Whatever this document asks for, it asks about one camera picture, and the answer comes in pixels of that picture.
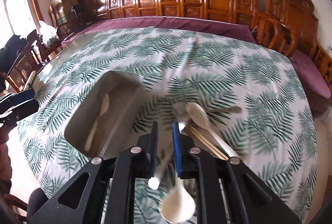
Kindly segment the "person's left hand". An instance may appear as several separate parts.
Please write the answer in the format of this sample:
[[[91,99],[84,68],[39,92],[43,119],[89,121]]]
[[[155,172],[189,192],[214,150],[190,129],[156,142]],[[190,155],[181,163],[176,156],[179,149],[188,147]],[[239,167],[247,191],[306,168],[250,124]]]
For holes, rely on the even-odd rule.
[[[3,125],[1,127],[1,180],[10,182],[12,178],[11,159],[9,157],[9,149],[6,142],[9,140],[9,132],[11,128]]]

